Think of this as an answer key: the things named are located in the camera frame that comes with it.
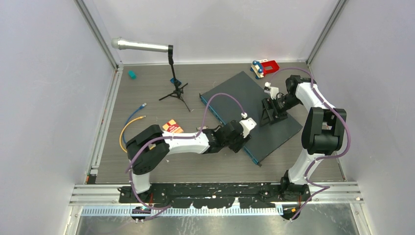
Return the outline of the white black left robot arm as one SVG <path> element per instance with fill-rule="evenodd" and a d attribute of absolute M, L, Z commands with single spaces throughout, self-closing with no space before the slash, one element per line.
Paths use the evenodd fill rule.
<path fill-rule="evenodd" d="M 150 172 L 168 155 L 196 153 L 212 154 L 227 147 L 237 153 L 248 140 L 250 131 L 256 127 L 252 118 L 232 120 L 215 129 L 204 129 L 200 133 L 170 133 L 153 124 L 126 143 L 130 160 L 131 196 L 139 203 L 150 196 Z"/>

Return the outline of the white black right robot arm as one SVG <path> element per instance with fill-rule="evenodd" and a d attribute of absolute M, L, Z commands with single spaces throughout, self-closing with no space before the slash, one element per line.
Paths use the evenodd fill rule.
<path fill-rule="evenodd" d="M 343 144 L 346 111 L 330 104 L 318 89 L 316 81 L 291 75 L 285 81 L 287 93 L 282 94 L 270 82 L 264 85 L 269 98 L 262 100 L 261 125 L 273 125 L 288 118 L 287 111 L 303 105 L 308 116 L 301 135 L 302 151 L 295 164 L 280 181 L 281 199 L 292 201 L 307 197 L 307 176 L 324 156 L 338 151 Z"/>

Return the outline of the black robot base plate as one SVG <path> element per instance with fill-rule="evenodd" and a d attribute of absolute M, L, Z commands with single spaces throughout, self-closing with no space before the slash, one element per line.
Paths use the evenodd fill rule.
<path fill-rule="evenodd" d="M 144 202 L 155 208 L 223 209 L 238 204 L 242 209 L 272 208 L 276 202 L 299 205 L 310 197 L 308 185 L 289 183 L 154 183 L 134 193 L 131 186 L 118 188 L 120 203 Z"/>

